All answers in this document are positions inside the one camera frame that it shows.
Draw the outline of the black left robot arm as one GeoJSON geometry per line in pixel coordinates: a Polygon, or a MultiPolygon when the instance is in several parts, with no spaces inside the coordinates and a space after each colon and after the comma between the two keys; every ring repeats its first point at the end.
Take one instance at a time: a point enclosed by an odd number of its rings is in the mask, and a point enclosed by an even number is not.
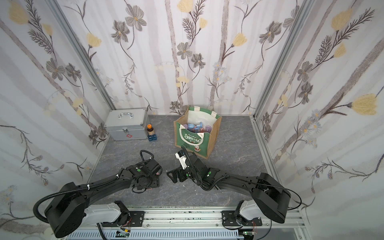
{"type": "Polygon", "coordinates": [[[35,217],[49,224],[56,238],[66,237],[88,225],[97,225],[99,228],[102,224],[112,227],[130,225],[136,216],[122,201],[105,205],[96,202],[124,189],[142,194],[160,186],[163,168],[151,152],[140,151],[140,155],[144,153],[150,156],[149,159],[122,168],[111,177],[82,185],[71,182],[59,192],[43,197],[33,207],[35,217]]]}

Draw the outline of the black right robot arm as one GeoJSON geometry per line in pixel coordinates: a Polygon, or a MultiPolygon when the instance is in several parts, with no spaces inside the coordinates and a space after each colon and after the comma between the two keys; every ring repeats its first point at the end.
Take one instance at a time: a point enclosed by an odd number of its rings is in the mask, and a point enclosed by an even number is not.
{"type": "Polygon", "coordinates": [[[234,211],[222,213],[222,224],[240,229],[245,226],[261,226],[261,217],[271,222],[283,224],[290,207],[293,190],[283,187],[267,173],[259,176],[240,176],[217,168],[207,167],[196,154],[182,148],[175,154],[180,166],[167,173],[173,183],[192,180],[202,190],[229,190],[248,197],[251,200],[239,201],[234,211]]]}

